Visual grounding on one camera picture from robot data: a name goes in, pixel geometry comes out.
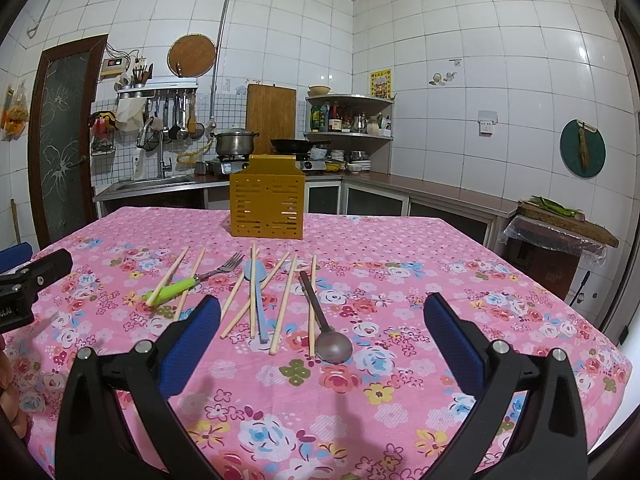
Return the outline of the person's left hand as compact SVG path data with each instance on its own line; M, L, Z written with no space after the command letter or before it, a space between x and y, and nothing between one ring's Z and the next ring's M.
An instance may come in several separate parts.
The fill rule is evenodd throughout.
M20 393L13 385L13 368L4 350L6 350L6 342L4 339L1 339L1 408L17 437L24 440L28 434L29 420L25 412L20 408Z

